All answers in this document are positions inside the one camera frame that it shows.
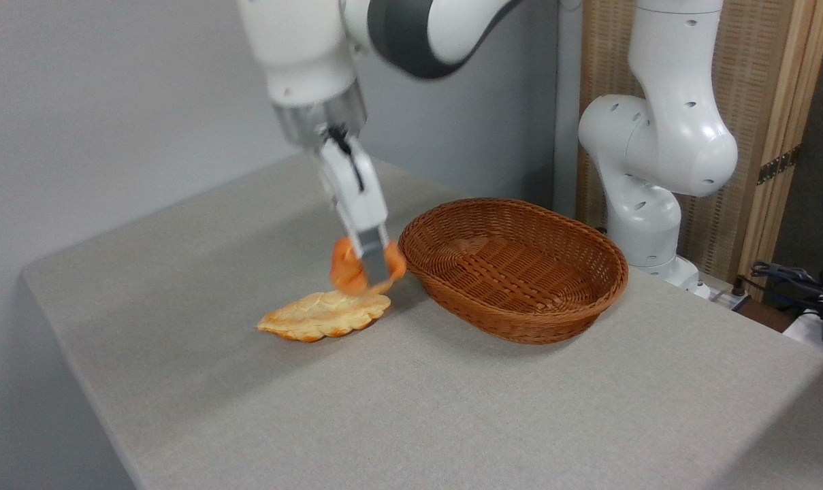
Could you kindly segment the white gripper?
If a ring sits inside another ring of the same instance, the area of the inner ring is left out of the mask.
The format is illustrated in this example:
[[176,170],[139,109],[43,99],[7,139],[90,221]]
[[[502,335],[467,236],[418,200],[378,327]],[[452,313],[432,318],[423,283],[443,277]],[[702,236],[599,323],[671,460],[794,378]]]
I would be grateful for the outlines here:
[[322,186],[364,267],[368,287],[386,282],[391,276],[385,257],[387,204],[374,162],[352,135],[328,135],[316,156]]

